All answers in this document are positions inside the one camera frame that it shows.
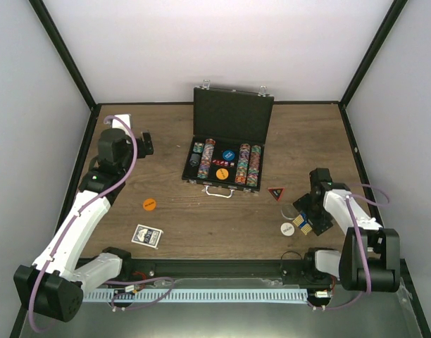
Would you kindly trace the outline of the blue yellow card deck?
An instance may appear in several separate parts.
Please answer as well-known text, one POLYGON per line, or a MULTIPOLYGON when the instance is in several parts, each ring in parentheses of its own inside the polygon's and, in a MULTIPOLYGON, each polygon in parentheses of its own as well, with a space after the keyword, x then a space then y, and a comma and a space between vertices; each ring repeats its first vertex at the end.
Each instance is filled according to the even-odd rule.
POLYGON ((308 222, 308 218, 304 212, 298 214, 292 221, 293 226, 299 228, 304 235, 308 235, 313 231, 313 228, 308 222))

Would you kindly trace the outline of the blue small blind button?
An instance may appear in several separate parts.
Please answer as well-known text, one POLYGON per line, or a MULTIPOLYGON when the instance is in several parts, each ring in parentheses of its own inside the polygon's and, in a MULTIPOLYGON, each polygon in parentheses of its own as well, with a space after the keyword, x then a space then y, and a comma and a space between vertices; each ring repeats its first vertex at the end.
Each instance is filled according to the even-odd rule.
POLYGON ((225 150, 223 152, 224 161, 233 161, 235 159, 235 152, 232 150, 225 150))

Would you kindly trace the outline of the black poker chip case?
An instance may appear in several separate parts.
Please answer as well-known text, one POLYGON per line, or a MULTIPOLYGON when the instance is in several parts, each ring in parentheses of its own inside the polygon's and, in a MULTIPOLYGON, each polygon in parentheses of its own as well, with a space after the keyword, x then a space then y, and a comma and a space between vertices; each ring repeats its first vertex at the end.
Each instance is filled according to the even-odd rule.
POLYGON ((182 172, 182 180, 203 185, 205 192, 208 192, 211 187, 229 189, 230 193, 227 194, 227 198, 232 197, 235 191, 260 192, 265 145, 274 101, 274 96, 270 95, 264 86, 255 92, 246 92, 213 87, 210 80, 204 80, 201 85, 195 87, 193 91, 193 137, 182 172), (192 167, 189 164, 194 143, 205 143, 207 139, 215 140, 212 160, 223 160, 225 150, 235 152, 235 159, 232 161, 235 162, 235 167, 226 168, 229 171, 229 177, 226 180, 219 180, 216 177, 217 169, 223 167, 213 165, 212 161, 208 177, 205 179, 197 177, 199 165, 192 167), (251 148, 253 145, 261 147, 261 162, 256 187, 235 183, 239 148, 242 144, 249 144, 251 148))

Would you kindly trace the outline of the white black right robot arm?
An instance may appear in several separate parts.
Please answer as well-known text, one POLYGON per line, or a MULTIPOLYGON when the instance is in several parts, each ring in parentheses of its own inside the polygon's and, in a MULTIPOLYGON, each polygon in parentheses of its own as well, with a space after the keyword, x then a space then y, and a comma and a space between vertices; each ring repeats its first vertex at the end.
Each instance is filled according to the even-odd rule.
POLYGON ((345 238, 341 251, 308 250, 303 266, 305 279, 318 284, 331 275, 343 288, 359 292, 396 292, 400 283, 400 238, 383 227, 358 204, 359 195, 334 182, 327 168, 309 173, 310 192, 293 206, 293 223, 302 232, 321 235, 338 224, 345 238))

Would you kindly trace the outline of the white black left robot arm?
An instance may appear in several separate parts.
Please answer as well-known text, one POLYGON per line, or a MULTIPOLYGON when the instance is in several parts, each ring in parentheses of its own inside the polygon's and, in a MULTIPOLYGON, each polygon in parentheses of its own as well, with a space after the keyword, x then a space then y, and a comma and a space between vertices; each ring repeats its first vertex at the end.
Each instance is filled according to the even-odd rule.
POLYGON ((109 115, 110 128, 98 142, 98 154, 82 178, 72 208, 53 239, 31 266, 20 265, 13 279, 32 329, 35 314, 68 322, 83 298, 100 285, 115 280, 127 284, 134 276, 132 256, 108 247, 87 264, 77 262, 94 229, 108 213, 139 158, 153 153, 151 138, 136 138, 129 114, 109 115))

